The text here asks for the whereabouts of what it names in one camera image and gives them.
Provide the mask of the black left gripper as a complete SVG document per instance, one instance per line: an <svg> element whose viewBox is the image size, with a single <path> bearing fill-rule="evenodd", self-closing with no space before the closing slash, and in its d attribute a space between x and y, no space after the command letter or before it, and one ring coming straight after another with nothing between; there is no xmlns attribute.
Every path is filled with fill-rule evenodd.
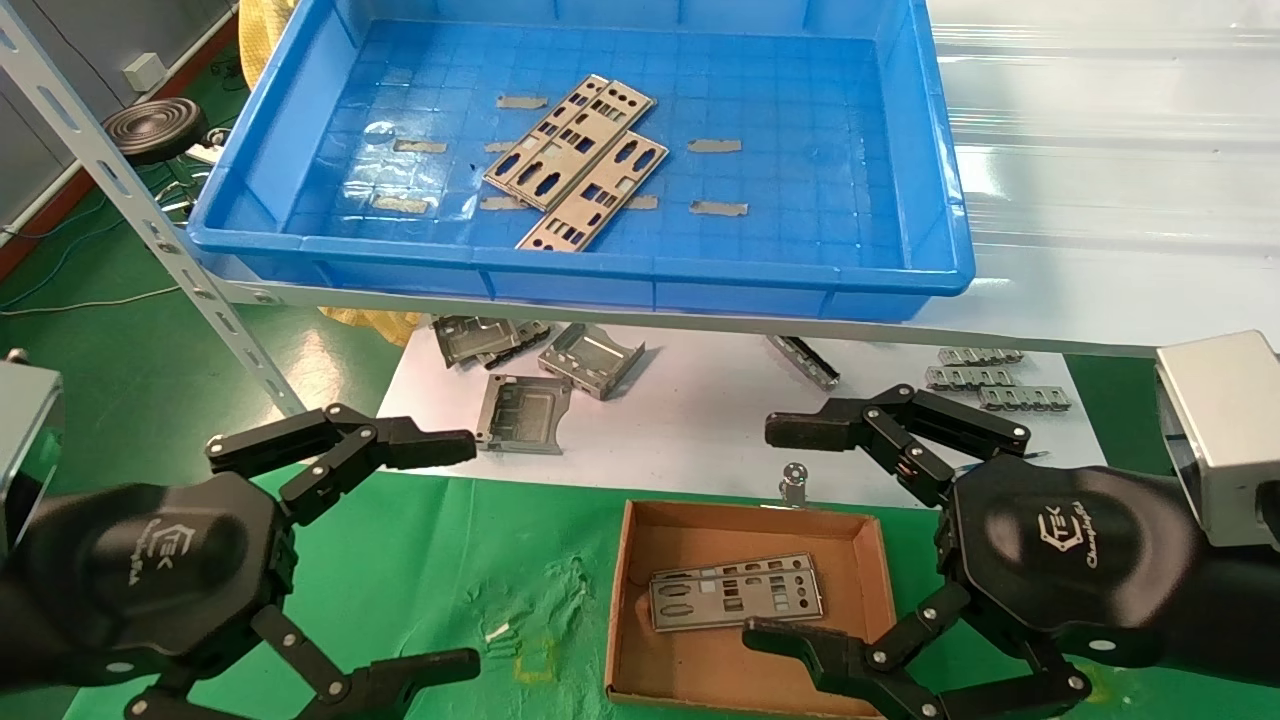
<svg viewBox="0 0 1280 720"><path fill-rule="evenodd" d="M311 524L383 468L476 456L471 430L421 430L410 416L332 404L211 439L210 468L233 473L204 483L45 500L29 524L31 683L101 687L163 674L127 705L127 719L239 719L188 693L195 678L224 673L262 641L314 691L297 719L406 717L419 692L477 678L479 652L340 673L280 610L298 560L291 523ZM278 502L247 480L303 460Z"/></svg>

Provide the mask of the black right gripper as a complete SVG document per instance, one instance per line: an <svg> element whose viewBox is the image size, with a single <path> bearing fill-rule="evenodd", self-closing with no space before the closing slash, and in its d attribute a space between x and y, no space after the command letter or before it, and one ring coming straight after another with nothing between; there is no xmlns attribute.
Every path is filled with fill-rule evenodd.
<svg viewBox="0 0 1280 720"><path fill-rule="evenodd" d="M956 480L920 439L996 459ZM819 692L865 701L886 719L1059 717L1092 692L1060 652L1125 667L1179 662L1196 646L1201 561L1181 487L1111 468L1036 466L1019 459L1029 439L1024 425L913 386L772 413L772 447L863 450L920 503L950 496L948 571L961 584L945 583L876 642L749 618L742 643L799 660ZM916 682L910 664L960 620L1023 659L1028 674L941 693Z"/></svg>

